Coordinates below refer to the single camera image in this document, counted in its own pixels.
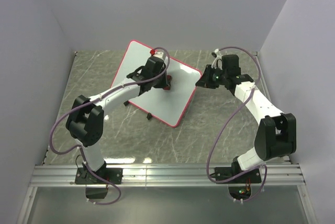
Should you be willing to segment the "red whiteboard eraser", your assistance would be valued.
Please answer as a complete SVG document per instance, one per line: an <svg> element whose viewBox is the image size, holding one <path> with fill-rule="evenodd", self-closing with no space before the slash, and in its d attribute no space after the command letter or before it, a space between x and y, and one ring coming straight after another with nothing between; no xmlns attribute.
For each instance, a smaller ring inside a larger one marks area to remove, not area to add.
<svg viewBox="0 0 335 224"><path fill-rule="evenodd" d="M166 76L166 86L163 88L164 90L170 90L171 89L171 81L172 77L170 75Z"/></svg>

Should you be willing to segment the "red framed whiteboard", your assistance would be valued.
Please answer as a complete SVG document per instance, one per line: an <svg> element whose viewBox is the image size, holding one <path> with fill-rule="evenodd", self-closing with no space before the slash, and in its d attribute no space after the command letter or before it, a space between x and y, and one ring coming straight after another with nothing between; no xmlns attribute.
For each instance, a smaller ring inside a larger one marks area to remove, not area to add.
<svg viewBox="0 0 335 224"><path fill-rule="evenodd" d="M126 75L136 68L145 65L150 56L151 47L132 40L118 67L111 86L119 84ZM131 99L130 104L150 113L154 118L175 128L180 123L182 116L191 102L196 90L196 82L202 73L173 57L170 57L170 65L167 74L172 77L169 90L153 88L143 95Z"/></svg>

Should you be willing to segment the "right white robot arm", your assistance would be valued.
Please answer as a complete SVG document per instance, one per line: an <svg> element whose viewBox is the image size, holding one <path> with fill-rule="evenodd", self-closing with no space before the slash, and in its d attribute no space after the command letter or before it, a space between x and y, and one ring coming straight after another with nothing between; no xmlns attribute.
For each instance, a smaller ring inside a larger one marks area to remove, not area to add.
<svg viewBox="0 0 335 224"><path fill-rule="evenodd" d="M252 169L266 161L296 152L296 118L275 107L260 92L251 76L241 73L236 54L217 52L213 56L213 63L206 65L196 86L211 89L224 86L242 102L241 107L246 107L258 124L253 147L234 158L231 175L224 178L224 182L243 182Z"/></svg>

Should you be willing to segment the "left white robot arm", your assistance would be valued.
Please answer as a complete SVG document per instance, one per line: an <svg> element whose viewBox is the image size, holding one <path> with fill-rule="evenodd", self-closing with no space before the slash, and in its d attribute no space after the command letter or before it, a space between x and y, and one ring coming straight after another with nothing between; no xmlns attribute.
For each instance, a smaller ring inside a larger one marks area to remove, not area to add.
<svg viewBox="0 0 335 224"><path fill-rule="evenodd" d="M153 51L145 65L129 73L118 85L87 98L76 98L65 127L83 151L87 177L100 183L106 177L106 162L102 156L99 140L103 134L104 117L118 105L141 96L152 88L169 90L171 76L166 73L166 55Z"/></svg>

